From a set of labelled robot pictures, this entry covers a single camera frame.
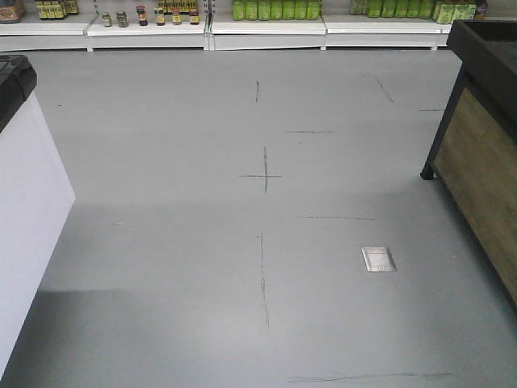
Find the wooden panel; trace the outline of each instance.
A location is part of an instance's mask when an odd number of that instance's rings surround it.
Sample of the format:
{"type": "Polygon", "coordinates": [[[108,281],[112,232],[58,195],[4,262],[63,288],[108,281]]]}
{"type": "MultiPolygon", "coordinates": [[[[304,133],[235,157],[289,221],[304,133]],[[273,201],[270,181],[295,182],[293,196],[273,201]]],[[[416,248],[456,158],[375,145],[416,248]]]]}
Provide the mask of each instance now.
{"type": "Polygon", "coordinates": [[[517,302],[517,145],[467,89],[434,164],[517,302]]]}

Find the green bottle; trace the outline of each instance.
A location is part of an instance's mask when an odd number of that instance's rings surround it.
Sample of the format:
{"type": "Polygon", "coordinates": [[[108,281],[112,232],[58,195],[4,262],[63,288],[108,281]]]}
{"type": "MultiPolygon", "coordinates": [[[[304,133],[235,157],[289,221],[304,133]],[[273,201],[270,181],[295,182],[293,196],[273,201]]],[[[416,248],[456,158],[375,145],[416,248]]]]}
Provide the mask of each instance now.
{"type": "Polygon", "coordinates": [[[307,2],[307,20],[318,20],[322,10],[322,2],[320,0],[309,0],[307,2]]]}
{"type": "Polygon", "coordinates": [[[422,0],[420,10],[418,10],[418,17],[420,19],[429,19],[435,8],[435,0],[422,0]]]}
{"type": "Polygon", "coordinates": [[[418,10],[420,10],[420,3],[422,0],[410,0],[410,4],[407,6],[408,18],[418,18],[418,10]]]}
{"type": "Polygon", "coordinates": [[[361,15],[363,13],[364,0],[351,0],[350,15],[361,15]]]}
{"type": "Polygon", "coordinates": [[[384,0],[382,3],[382,12],[380,16],[383,18],[392,18],[395,15],[395,7],[397,0],[384,0]]]}
{"type": "Polygon", "coordinates": [[[282,19],[294,19],[294,0],[284,0],[284,4],[282,6],[282,19]]]}
{"type": "Polygon", "coordinates": [[[258,16],[257,0],[246,0],[246,20],[256,20],[258,16]]]}
{"type": "Polygon", "coordinates": [[[271,2],[270,0],[258,0],[258,20],[271,19],[271,2]]]}
{"type": "Polygon", "coordinates": [[[296,0],[294,2],[294,19],[307,19],[307,0],[296,0]]]}
{"type": "Polygon", "coordinates": [[[282,19],[282,0],[271,0],[271,20],[282,19]]]}
{"type": "Polygon", "coordinates": [[[397,7],[395,8],[396,18],[405,18],[407,16],[407,8],[410,0],[397,0],[397,7]]]}
{"type": "Polygon", "coordinates": [[[244,0],[233,0],[233,20],[246,18],[246,4],[244,0]]]}
{"type": "Polygon", "coordinates": [[[382,12],[382,0],[368,0],[368,17],[380,18],[382,12]]]}

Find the gray floor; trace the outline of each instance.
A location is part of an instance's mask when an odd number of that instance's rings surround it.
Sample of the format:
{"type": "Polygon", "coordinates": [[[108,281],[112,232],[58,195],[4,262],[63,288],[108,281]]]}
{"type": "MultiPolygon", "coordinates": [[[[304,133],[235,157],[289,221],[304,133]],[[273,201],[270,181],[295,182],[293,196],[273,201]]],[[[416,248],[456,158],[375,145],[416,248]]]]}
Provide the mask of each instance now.
{"type": "Polygon", "coordinates": [[[418,177],[453,54],[28,56],[78,200],[1,388],[515,387],[517,319],[418,177]]]}

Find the display counter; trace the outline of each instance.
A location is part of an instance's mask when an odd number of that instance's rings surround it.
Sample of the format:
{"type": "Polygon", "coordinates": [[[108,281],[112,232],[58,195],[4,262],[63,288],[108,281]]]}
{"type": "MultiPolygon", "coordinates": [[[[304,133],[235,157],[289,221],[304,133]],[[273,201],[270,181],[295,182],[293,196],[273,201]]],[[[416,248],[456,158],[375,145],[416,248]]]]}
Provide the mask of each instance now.
{"type": "Polygon", "coordinates": [[[421,176],[436,175],[517,302],[517,23],[460,22],[463,61],[421,176]]]}
{"type": "Polygon", "coordinates": [[[26,57],[0,56],[0,377],[75,200],[26,57]]]}

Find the floor outlet cover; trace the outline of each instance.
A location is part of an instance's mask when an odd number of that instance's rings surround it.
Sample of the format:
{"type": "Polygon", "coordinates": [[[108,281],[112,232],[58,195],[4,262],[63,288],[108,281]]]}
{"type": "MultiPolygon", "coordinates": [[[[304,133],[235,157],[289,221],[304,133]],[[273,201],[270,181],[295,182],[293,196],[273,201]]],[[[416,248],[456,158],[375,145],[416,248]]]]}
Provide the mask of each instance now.
{"type": "Polygon", "coordinates": [[[391,253],[387,247],[363,247],[364,262],[369,272],[397,271],[391,253]]]}

